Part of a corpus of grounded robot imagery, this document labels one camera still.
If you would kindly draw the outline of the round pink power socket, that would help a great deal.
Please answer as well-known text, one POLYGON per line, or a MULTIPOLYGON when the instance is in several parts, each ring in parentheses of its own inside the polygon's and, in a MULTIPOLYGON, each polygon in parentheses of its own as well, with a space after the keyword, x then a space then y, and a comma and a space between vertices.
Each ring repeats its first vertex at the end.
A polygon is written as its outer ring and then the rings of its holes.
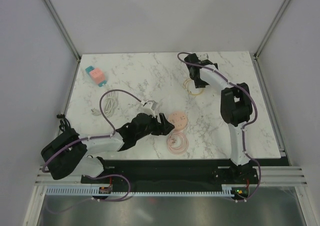
POLYGON ((175 111, 169 114, 168 121, 174 125, 176 131, 184 130, 188 124, 187 115, 182 111, 175 111))

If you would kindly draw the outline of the pink cube socket adapter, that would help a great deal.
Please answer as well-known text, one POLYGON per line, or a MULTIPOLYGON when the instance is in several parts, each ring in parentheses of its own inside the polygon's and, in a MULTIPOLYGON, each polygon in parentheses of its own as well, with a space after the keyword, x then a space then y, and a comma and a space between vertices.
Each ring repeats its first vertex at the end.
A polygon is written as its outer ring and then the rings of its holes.
POLYGON ((106 84, 106 77, 99 68, 95 68, 92 71, 90 71, 89 75, 97 85, 106 84))

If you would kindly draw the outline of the teal power strip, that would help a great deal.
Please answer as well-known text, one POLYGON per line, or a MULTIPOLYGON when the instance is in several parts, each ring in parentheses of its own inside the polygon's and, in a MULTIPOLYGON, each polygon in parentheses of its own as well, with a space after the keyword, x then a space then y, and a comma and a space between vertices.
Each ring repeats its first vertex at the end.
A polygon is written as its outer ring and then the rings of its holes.
POLYGON ((85 69, 85 71, 92 81, 99 87, 103 87, 107 84, 105 74, 99 68, 89 66, 85 69))

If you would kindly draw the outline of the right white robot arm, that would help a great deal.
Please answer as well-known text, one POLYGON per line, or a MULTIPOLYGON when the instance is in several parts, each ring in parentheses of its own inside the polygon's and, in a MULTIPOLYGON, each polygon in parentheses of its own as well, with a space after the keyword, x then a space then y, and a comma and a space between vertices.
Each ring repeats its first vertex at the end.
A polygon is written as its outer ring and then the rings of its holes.
POLYGON ((257 105, 251 97, 249 86, 245 82, 234 84, 228 80, 220 73, 218 64, 211 62, 207 54, 184 54, 186 57, 183 59, 181 52, 177 57, 186 64, 195 88, 206 88, 209 85, 220 92, 220 114, 230 134, 230 160, 236 165, 229 170, 229 177, 233 182, 240 183, 247 177, 243 165, 252 159, 246 149, 246 126, 258 118, 257 105))

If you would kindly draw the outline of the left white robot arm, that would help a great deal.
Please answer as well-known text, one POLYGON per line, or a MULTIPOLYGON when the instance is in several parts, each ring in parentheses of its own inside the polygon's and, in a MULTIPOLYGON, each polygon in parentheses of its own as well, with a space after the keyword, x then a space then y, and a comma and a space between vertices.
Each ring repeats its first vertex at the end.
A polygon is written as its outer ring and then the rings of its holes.
POLYGON ((164 113, 158 116, 139 113, 108 135, 82 136, 65 117, 61 123, 62 133, 40 153, 44 160, 42 172, 51 174, 54 180, 60 180, 78 169, 99 183, 109 179, 110 171, 104 167, 101 158, 93 157, 94 154, 126 151, 145 136, 166 136, 175 129, 164 113))

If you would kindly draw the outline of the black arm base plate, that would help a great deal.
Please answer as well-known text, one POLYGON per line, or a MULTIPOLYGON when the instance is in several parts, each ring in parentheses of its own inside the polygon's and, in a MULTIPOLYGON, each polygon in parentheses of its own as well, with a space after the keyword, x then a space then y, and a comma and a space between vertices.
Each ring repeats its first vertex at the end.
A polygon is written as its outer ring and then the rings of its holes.
POLYGON ((231 160, 103 160, 98 179, 82 176, 83 184, 111 183, 119 191, 219 190, 223 185, 255 185, 253 162, 237 167, 231 160))

